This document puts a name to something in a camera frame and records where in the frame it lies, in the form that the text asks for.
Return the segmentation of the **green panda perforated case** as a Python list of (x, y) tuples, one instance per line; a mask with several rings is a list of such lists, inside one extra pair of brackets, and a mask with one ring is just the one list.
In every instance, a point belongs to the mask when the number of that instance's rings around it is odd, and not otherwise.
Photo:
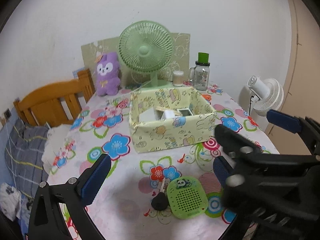
[(167, 197), (172, 214), (179, 219), (199, 216), (208, 208), (207, 195), (200, 181), (191, 176), (182, 176), (171, 181)]

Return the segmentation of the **cream round bear mirror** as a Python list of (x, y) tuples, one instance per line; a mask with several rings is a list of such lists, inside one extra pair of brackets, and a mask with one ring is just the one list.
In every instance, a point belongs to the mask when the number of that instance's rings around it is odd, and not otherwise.
[(155, 107), (155, 110), (159, 111), (159, 112), (163, 112), (163, 113), (174, 114), (175, 116), (182, 116), (181, 112), (174, 110), (174, 109), (168, 109), (168, 108), (163, 108), (163, 107), (157, 106), (157, 107)]

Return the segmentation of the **white 45W charger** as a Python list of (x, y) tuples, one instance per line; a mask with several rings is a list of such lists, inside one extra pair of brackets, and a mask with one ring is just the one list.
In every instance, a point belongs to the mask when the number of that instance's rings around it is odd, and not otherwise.
[(172, 119), (177, 116), (176, 112), (174, 110), (165, 110), (161, 116), (161, 120), (166, 120), (166, 119)]

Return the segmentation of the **black car key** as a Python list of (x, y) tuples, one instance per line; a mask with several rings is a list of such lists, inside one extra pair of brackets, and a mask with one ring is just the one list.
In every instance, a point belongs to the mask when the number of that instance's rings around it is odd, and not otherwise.
[(152, 199), (151, 202), (152, 208), (156, 211), (164, 211), (169, 205), (168, 198), (164, 193), (164, 184), (165, 181), (162, 181), (159, 193)]

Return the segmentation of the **white clip fan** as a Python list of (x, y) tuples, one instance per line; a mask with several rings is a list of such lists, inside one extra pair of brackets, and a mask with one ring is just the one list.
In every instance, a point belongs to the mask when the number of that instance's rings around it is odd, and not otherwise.
[(253, 92), (255, 103), (254, 111), (259, 116), (266, 116), (269, 110), (280, 109), (284, 100), (284, 90), (282, 85), (274, 78), (262, 80), (258, 76), (251, 76), (247, 82), (248, 88)]

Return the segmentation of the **floral tablecloth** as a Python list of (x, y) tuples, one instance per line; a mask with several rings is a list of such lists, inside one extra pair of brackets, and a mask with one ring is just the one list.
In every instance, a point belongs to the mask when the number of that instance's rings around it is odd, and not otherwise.
[[(101, 154), (111, 169), (94, 202), (87, 208), (106, 239), (218, 239), (234, 213), (220, 203), (222, 189), (213, 161), (223, 155), (214, 138), (193, 145), (138, 153), (130, 128), (130, 98), (93, 96), (72, 124), (52, 164), (48, 182), (65, 183), (91, 167)], [(181, 176), (198, 179), (209, 200), (208, 210), (192, 219), (178, 219), (170, 209), (156, 211), (152, 199), (166, 183)]]

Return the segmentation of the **yellow cartoon storage box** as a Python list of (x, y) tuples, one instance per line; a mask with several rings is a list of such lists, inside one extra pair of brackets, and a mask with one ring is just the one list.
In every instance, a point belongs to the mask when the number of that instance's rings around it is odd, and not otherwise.
[[(213, 135), (216, 110), (194, 87), (140, 90), (131, 94), (129, 128), (138, 153), (193, 145)], [(190, 116), (144, 121), (141, 115), (150, 109), (188, 109)]]

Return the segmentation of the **glass mug jar green lid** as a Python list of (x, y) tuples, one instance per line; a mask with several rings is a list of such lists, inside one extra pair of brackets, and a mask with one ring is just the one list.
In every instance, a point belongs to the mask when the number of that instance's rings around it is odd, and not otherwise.
[(208, 87), (209, 73), (209, 54), (199, 52), (195, 67), (189, 69), (189, 81), (197, 90), (205, 91)]

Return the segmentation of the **grey plaid pillow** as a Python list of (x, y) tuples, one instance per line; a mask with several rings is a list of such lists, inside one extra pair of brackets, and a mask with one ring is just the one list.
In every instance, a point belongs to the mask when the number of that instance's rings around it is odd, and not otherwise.
[(47, 126), (31, 126), (17, 119), (5, 147), (5, 164), (13, 184), (29, 198), (34, 198), (40, 182), (48, 179), (42, 161), (48, 131)]

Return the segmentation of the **cotton swab container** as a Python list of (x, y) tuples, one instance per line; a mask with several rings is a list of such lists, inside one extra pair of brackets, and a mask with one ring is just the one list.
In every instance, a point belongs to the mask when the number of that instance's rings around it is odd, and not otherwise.
[(184, 82), (184, 71), (175, 70), (172, 72), (172, 84), (175, 87), (181, 87)]

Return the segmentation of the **beige cartoon backboard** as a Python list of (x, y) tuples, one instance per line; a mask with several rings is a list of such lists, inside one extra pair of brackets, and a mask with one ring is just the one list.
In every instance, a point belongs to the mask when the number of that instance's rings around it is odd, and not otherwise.
[[(182, 71), (183, 80), (189, 79), (189, 48), (190, 48), (190, 34), (186, 33), (172, 33), (174, 41), (174, 54), (171, 62), (158, 73), (159, 80), (172, 80), (172, 72)], [(119, 38), (113, 37), (104, 40), (95, 41), (81, 46), (82, 58), (84, 67), (90, 69), (93, 74), (93, 80), (97, 77), (97, 58), (101, 54), (118, 51)], [(120, 79), (121, 87), (126, 87), (133, 84), (141, 84), (150, 80), (149, 74), (138, 74), (127, 68), (127, 66), (120, 65)]]

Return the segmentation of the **green desk fan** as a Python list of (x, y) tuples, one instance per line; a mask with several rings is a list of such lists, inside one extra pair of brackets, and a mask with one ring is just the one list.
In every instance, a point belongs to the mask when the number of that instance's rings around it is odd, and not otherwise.
[(153, 21), (138, 21), (119, 36), (118, 55), (122, 63), (138, 74), (148, 74), (148, 87), (159, 87), (158, 73), (171, 62), (174, 41), (171, 32)]

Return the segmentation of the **purple plush bunny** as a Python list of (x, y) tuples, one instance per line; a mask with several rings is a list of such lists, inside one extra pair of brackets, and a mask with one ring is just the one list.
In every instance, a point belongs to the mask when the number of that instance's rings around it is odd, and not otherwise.
[(120, 86), (120, 63), (115, 51), (104, 53), (97, 59), (95, 90), (98, 96), (116, 95)]

